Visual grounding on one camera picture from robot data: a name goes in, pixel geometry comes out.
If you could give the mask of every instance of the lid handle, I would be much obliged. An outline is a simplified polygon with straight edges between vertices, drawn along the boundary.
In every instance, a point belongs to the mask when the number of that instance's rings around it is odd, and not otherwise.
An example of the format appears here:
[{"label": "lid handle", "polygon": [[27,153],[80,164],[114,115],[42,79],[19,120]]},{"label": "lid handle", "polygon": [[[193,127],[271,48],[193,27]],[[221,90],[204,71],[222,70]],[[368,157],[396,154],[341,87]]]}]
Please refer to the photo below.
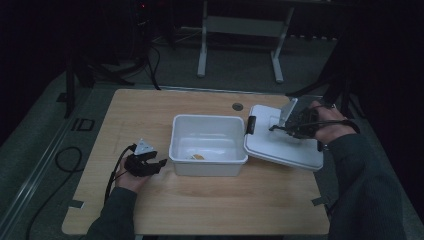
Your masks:
[{"label": "lid handle", "polygon": [[249,116],[249,119],[247,120],[247,128],[246,128],[246,134],[251,134],[255,132],[255,124],[256,124],[256,116]]}]

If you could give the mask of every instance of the black device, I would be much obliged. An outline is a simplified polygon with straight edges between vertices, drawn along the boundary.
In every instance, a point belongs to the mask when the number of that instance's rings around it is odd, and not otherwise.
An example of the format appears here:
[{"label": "black device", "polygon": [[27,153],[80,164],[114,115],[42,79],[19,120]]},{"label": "black device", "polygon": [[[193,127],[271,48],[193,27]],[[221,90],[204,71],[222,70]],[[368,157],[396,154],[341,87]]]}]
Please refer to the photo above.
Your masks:
[{"label": "black device", "polygon": [[286,133],[294,138],[298,139],[310,139],[315,137],[315,133],[318,129],[325,125],[331,124],[342,124],[348,125],[353,128],[357,133],[360,133],[359,127],[352,121],[345,120],[327,120],[319,121],[319,114],[316,108],[304,108],[299,113],[292,113],[285,122],[285,126],[274,125],[269,130],[280,129],[286,131]]},{"label": "black device", "polygon": [[131,154],[125,162],[125,169],[136,177],[145,177],[157,174],[160,169],[166,165],[167,159],[160,160],[158,163],[147,163],[148,160],[156,158],[157,152],[148,152],[140,155]]},{"label": "black device", "polygon": [[116,171],[119,164],[122,161],[125,153],[131,150],[134,153],[130,154],[127,157],[124,168],[128,173],[136,177],[145,177],[157,174],[160,172],[160,169],[166,165],[167,159],[160,160],[157,163],[148,163],[147,161],[153,158],[156,158],[157,151],[154,151],[153,147],[145,142],[143,139],[140,139],[138,144],[133,144],[125,148],[125,150],[119,156],[118,161],[116,162],[115,168],[110,174],[109,182],[106,187],[104,204],[106,204],[107,199],[109,198],[110,190],[112,188],[112,183],[119,178],[121,175],[116,176]]}]

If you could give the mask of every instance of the sleeve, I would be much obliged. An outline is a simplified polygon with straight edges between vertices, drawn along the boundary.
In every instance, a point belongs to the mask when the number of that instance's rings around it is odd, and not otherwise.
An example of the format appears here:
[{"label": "sleeve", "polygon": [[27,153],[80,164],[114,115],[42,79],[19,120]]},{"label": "sleeve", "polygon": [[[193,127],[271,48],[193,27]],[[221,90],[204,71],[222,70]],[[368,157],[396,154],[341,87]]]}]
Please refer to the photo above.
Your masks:
[{"label": "sleeve", "polygon": [[88,229],[85,239],[134,240],[133,214],[137,194],[115,187],[102,209],[100,217]]},{"label": "sleeve", "polygon": [[366,138],[345,135],[328,147],[339,183],[328,239],[406,239],[398,183],[382,168]]}]

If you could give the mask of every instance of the white plastic container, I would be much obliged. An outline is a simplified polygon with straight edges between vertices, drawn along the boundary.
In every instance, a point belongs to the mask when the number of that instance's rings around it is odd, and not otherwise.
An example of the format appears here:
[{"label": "white plastic container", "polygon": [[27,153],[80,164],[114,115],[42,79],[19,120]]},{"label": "white plastic container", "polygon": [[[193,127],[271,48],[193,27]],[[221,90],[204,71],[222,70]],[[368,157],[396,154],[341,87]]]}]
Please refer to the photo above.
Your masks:
[{"label": "white plastic container", "polygon": [[177,115],[169,147],[176,174],[237,176],[248,158],[244,132],[240,117]]},{"label": "white plastic container", "polygon": [[278,124],[280,109],[255,105],[250,116],[255,116],[253,134],[246,134],[244,148],[247,154],[262,160],[318,171],[324,165],[324,156],[317,149],[315,139],[296,139],[282,130],[269,131]]}]

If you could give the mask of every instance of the metal stand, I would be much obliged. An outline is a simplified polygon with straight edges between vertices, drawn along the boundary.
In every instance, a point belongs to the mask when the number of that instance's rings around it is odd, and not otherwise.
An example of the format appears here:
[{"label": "metal stand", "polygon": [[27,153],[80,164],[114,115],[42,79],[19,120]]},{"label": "metal stand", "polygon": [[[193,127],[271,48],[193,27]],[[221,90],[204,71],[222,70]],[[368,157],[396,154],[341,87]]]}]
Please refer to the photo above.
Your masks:
[{"label": "metal stand", "polygon": [[206,72],[207,45],[206,37],[208,32],[232,33],[241,35],[254,35],[265,37],[278,37],[278,45],[271,52],[271,61],[274,68],[275,80],[278,83],[284,81],[281,71],[279,56],[286,38],[290,20],[293,16],[294,7],[289,8],[285,21],[267,21],[244,18],[231,18],[220,16],[208,16],[208,1],[203,1],[203,21],[202,21],[202,47],[200,49],[199,66],[197,76],[204,77]]},{"label": "metal stand", "polygon": [[125,81],[117,73],[109,71],[91,58],[69,52],[66,59],[66,93],[63,99],[66,102],[65,118],[68,118],[75,108],[75,75],[78,76],[78,80],[83,87],[93,87],[94,85],[93,75],[88,66],[113,82],[127,86],[134,85],[134,83]]}]

